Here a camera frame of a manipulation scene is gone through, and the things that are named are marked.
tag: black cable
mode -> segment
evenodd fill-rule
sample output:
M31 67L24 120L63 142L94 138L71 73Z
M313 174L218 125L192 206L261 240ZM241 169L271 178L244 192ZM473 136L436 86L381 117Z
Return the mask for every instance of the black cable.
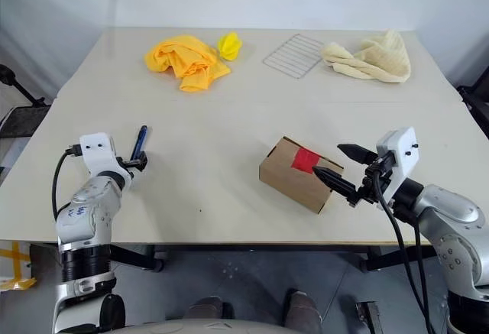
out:
M421 302L421 299L419 298L418 291L416 290L416 286L414 284L414 279L413 279L413 273L411 272L411 267L410 267L410 260L409 257L407 256L406 252L406 246L404 245L404 240L403 240L403 235L400 232L399 225L397 224L396 218L393 216L392 212L390 211L389 206L387 205L384 195L382 194L381 190L381 174L379 171L374 172L373 175L374 179L374 192L375 196L378 199L379 203L381 204L382 208L384 209L385 213L387 214L387 218L390 220L390 224L392 225L394 232L396 234L397 238L397 244L399 245L399 250L401 254L401 258L403 259L403 264L404 268L406 269L406 274L407 274L407 279L410 282L411 290L413 290L414 297L416 298L416 302L418 303L419 309L421 310L421 313L425 317L426 321L426 311L423 303ZM432 334L435 331L433 330L433 327L431 324L427 328L428 333Z
M61 165L63 165L64 159L69 154L70 154L69 150L64 151L63 155L61 156L60 160L58 161L58 165L56 166L56 170L54 171L53 186L51 187L51 202L53 204L53 216L54 216L55 221L58 218L58 208L56 205L56 188L57 188L57 184L58 184L58 176L60 175Z
M71 202L68 202L66 204L64 204L61 208L58 209L58 215L60 214L60 212L65 209L69 204L71 204Z
M418 261L419 279L421 280L421 291L423 294L423 304L425 307L426 330L432 334L431 322L429 321L428 289L426 288L425 267L423 264L423 253L421 252L421 234L419 233L419 223L414 223L414 235L416 237L416 260Z

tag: cable connector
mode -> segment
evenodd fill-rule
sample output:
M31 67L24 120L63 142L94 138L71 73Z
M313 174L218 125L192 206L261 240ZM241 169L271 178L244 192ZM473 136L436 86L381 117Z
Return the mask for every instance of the cable connector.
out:
M411 226L418 223L418 216L414 214L412 210L406 208L406 206L403 204L394 203L393 215L401 222L407 223Z
M82 147L79 144L74 144L71 146L71 148L66 149L65 152L66 154L78 157L82 155Z

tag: yellow cloth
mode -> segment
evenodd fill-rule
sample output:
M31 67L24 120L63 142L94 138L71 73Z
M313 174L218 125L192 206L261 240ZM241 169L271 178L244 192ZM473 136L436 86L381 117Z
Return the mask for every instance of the yellow cloth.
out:
M215 49L189 35L160 42L147 52L144 61L154 72L173 67L175 76L182 78L180 89L186 92L207 89L214 79L231 72L217 57Z
M332 43L322 50L322 58L333 70L360 79L403 83L410 77L411 64L399 32L389 30L361 42L361 51L351 55Z

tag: yellow tape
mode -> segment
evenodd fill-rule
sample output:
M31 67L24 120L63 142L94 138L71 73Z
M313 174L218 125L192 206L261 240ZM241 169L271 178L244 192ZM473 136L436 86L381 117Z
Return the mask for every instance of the yellow tape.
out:
M21 252L13 252L13 251L10 251L10 250L4 250L2 248L0 248L0 256L2 256L3 258L10 258L10 259L20 259L20 260L24 260L24 261L31 261L31 257L27 254L22 254Z
M14 265L14 279L0 284L0 290L26 290L36 283L35 278L22 279L21 260L31 261L31 257L20 253L17 241L12 242L12 251L0 249L0 256L12 259Z

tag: beige towel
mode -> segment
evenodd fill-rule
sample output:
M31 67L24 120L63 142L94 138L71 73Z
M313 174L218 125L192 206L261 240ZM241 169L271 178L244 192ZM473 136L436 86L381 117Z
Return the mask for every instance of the beige towel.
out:
M389 30L361 42L361 51L351 55L332 43L322 50L322 58L333 70L360 79L403 83L410 77L411 64L399 32Z

